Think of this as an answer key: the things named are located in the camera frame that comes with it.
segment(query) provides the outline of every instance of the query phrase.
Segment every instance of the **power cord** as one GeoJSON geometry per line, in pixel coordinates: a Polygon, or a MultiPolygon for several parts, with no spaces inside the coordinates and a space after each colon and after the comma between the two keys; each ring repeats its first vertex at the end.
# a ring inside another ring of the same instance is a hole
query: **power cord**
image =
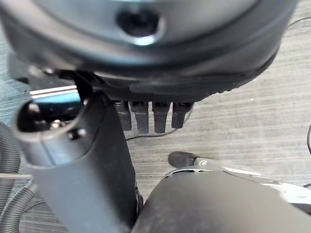
{"type": "Polygon", "coordinates": [[[307,19],[311,19],[311,17],[304,17],[304,18],[298,19],[298,20],[294,21],[293,23],[291,23],[290,25],[288,25],[287,29],[289,29],[291,26],[295,25],[296,23],[299,23],[299,22],[307,20],[307,19]]]}
{"type": "MultiPolygon", "coordinates": [[[[190,118],[192,111],[193,111],[193,107],[191,108],[191,110],[189,111],[187,117],[185,118],[184,124],[185,124],[185,123],[187,122],[187,120],[190,118]]],[[[163,133],[163,134],[141,135],[141,136],[130,137],[130,138],[127,138],[126,141],[130,141],[130,140],[137,139],[137,138],[163,137],[163,136],[172,134],[172,133],[176,132],[177,130],[178,130],[178,129],[173,129],[173,130],[171,130],[171,131],[169,131],[169,132],[167,132],[167,133],[163,133]]]]}
{"type": "Polygon", "coordinates": [[[26,208],[26,209],[24,210],[23,213],[29,211],[30,209],[32,209],[33,207],[35,207],[35,206],[37,206],[37,205],[39,205],[39,204],[41,204],[41,203],[46,203],[46,201],[45,201],[45,200],[41,200],[41,201],[38,201],[38,202],[32,204],[31,206],[29,206],[28,208],[26,208]]]}

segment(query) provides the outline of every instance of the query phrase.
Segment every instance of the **gray ribbed hose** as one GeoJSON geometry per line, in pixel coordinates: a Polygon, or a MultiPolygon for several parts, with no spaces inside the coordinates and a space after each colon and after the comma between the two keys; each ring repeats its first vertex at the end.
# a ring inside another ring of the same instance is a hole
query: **gray ribbed hose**
{"type": "Polygon", "coordinates": [[[37,192],[33,181],[20,189],[5,206],[0,217],[0,233],[18,233],[22,214],[37,192]]]}
{"type": "MultiPolygon", "coordinates": [[[[20,152],[15,145],[11,130],[0,122],[0,172],[18,173],[20,152]]],[[[0,214],[12,191],[15,179],[0,179],[0,214]]]]}

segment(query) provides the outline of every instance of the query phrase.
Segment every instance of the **black plastic housing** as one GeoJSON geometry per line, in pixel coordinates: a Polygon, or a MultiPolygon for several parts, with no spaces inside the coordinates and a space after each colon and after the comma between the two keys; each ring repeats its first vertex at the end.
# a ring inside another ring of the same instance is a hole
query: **black plastic housing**
{"type": "Polygon", "coordinates": [[[64,127],[37,129],[26,103],[13,133],[40,194],[70,232],[127,233],[135,223],[135,171],[115,108],[97,92],[64,127]]]}

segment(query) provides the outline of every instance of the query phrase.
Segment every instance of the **black cable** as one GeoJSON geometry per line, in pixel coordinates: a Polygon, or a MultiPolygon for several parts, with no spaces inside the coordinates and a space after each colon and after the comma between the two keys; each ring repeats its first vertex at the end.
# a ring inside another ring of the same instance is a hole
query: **black cable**
{"type": "Polygon", "coordinates": [[[36,202],[36,203],[32,204],[31,206],[29,206],[28,208],[26,208],[26,209],[24,210],[24,212],[23,212],[23,213],[25,213],[25,212],[29,211],[30,209],[32,209],[32,208],[33,208],[33,207],[35,207],[36,205],[39,205],[39,204],[41,204],[41,203],[45,203],[45,202],[46,202],[45,200],[38,201],[38,202],[36,202]]]}
{"type": "Polygon", "coordinates": [[[311,133],[311,125],[309,126],[308,135],[307,135],[307,145],[309,153],[311,154],[311,147],[310,147],[310,133],[311,133]]]}
{"type": "MultiPolygon", "coordinates": [[[[311,19],[311,17],[304,17],[304,18],[298,19],[298,20],[294,21],[293,23],[291,23],[290,25],[288,25],[287,29],[289,29],[291,26],[295,25],[296,23],[299,23],[301,21],[305,21],[308,19],[311,19]]],[[[307,135],[307,146],[308,146],[309,153],[311,154],[310,134],[311,134],[311,125],[309,126],[308,135],[307,135]]]]}
{"type": "MultiPolygon", "coordinates": [[[[185,123],[187,122],[187,120],[190,118],[192,111],[193,111],[193,107],[192,107],[191,110],[189,111],[188,116],[186,117],[186,119],[185,119],[185,121],[184,121],[184,124],[185,124],[185,123]]],[[[133,140],[133,139],[137,139],[137,138],[144,138],[144,137],[147,137],[147,138],[149,138],[149,137],[163,137],[163,136],[172,134],[172,133],[174,133],[174,132],[177,131],[177,130],[178,130],[178,129],[173,129],[172,131],[169,131],[169,132],[163,133],[163,134],[141,135],[141,136],[130,137],[130,138],[127,138],[126,141],[133,140]]]]}
{"type": "Polygon", "coordinates": [[[307,20],[307,19],[311,19],[311,17],[304,17],[304,18],[298,19],[298,20],[294,21],[293,23],[291,23],[290,25],[288,25],[287,29],[289,29],[291,26],[295,25],[296,23],[299,23],[299,22],[307,20]]]}

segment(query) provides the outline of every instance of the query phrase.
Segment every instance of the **silver metal part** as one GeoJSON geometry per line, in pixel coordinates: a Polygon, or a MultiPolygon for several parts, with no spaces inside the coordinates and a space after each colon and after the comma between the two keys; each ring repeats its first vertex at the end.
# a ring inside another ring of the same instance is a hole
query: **silver metal part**
{"type": "Polygon", "coordinates": [[[0,173],[0,179],[32,179],[32,175],[19,173],[0,173]]]}
{"type": "Polygon", "coordinates": [[[70,93],[78,94],[76,85],[48,88],[48,89],[36,90],[36,91],[30,92],[33,99],[62,95],[62,94],[70,94],[70,93]]]}
{"type": "Polygon", "coordinates": [[[55,120],[51,123],[51,127],[50,129],[51,130],[55,130],[55,129],[58,129],[58,128],[61,128],[63,126],[65,126],[66,124],[60,120],[55,120]]]}

